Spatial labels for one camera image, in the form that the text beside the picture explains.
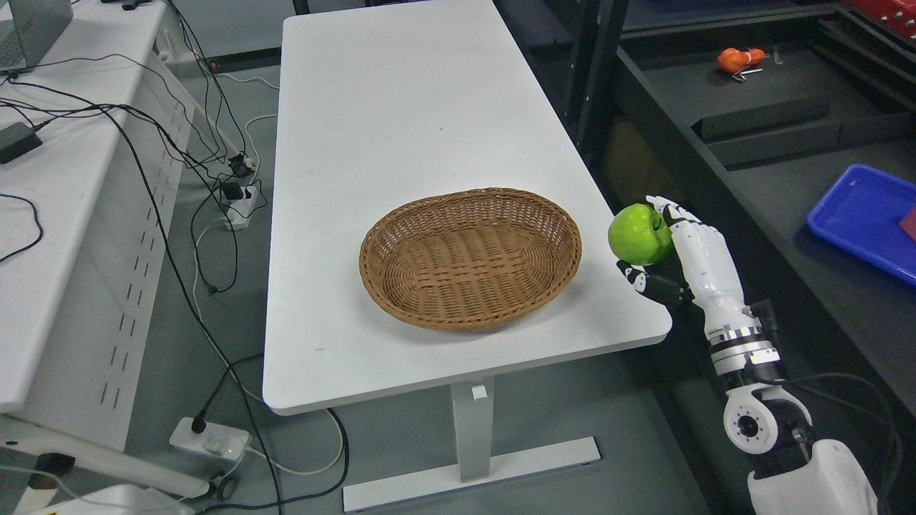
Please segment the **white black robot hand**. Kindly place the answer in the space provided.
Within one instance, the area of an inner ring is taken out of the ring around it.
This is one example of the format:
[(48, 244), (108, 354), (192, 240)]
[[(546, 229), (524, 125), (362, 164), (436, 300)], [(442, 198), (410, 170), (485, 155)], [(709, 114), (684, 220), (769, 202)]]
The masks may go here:
[(631, 265), (617, 257), (618, 268), (633, 289), (669, 306), (693, 301), (706, 314), (704, 332), (710, 343), (759, 335), (762, 324), (745, 303), (739, 274), (723, 235), (667, 198), (649, 195), (642, 203), (654, 207), (670, 228), (673, 251), (681, 262), (686, 283), (680, 285), (650, 274), (647, 266)]

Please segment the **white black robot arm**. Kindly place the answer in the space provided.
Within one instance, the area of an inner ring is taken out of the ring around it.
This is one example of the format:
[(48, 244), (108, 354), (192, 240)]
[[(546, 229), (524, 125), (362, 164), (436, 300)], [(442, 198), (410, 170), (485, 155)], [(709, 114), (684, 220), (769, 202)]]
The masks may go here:
[(756, 514), (876, 514), (879, 502), (852, 451), (817, 438), (808, 408), (783, 388), (781, 356), (751, 310), (704, 306), (716, 374), (726, 382), (723, 427), (752, 460)]

